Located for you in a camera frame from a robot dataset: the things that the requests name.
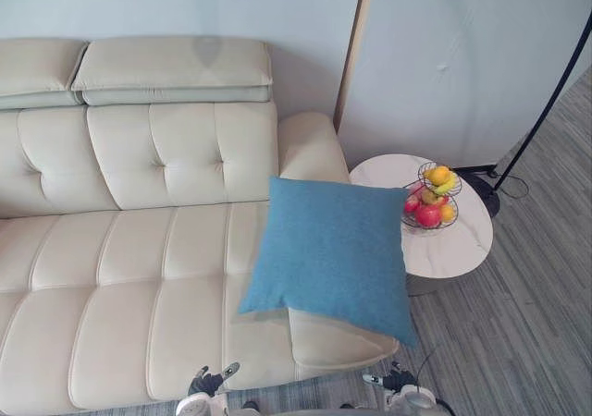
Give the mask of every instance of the floor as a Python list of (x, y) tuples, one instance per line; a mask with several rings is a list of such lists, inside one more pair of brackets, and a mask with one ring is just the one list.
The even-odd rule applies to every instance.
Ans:
[[(397, 360), (450, 403), (458, 416), (592, 414), (592, 149), (588, 72), (561, 98), (513, 174), (528, 196), (501, 194), (494, 243), (483, 265), (449, 287), (412, 298), (421, 343)], [(507, 159), (500, 163), (504, 168)], [(509, 194), (524, 186), (507, 180)], [(365, 372), (343, 373), (229, 395), (231, 408), (255, 399), (262, 412), (377, 408)], [(96, 416), (174, 414), (175, 403), (96, 412)]]

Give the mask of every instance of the blue pillow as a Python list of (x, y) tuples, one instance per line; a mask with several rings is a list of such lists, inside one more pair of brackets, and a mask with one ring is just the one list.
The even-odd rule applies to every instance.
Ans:
[(272, 177), (239, 312), (292, 308), (415, 345), (401, 251), (408, 191)]

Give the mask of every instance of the white marble tabletop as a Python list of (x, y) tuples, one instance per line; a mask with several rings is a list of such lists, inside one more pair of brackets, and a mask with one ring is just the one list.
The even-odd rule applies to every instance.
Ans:
[[(417, 168), (428, 162), (406, 154), (385, 154), (366, 160), (350, 173), (351, 183), (367, 187), (397, 188), (417, 180)], [(493, 226), (487, 208), (471, 186), (463, 182), (454, 197), (459, 216), (442, 229), (424, 230), (401, 223), (402, 249), (407, 273), (429, 278), (464, 275), (487, 257)]]

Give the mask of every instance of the white wall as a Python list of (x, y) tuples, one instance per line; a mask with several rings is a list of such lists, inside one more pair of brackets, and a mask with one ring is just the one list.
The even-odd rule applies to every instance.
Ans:
[[(372, 0), (339, 137), (348, 163), (495, 164), (535, 124), (592, 0)], [(589, 45), (575, 74), (592, 61)]]
[(281, 115), (332, 115), (357, 0), (0, 0), (0, 38), (220, 34), (272, 44)]

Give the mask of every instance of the sofa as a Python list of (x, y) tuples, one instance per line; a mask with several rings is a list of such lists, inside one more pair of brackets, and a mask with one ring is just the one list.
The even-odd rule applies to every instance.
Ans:
[(264, 43), (0, 41), (0, 411), (182, 398), (363, 367), (389, 336), (238, 314), (270, 176), (348, 183), (326, 116), (277, 120)]

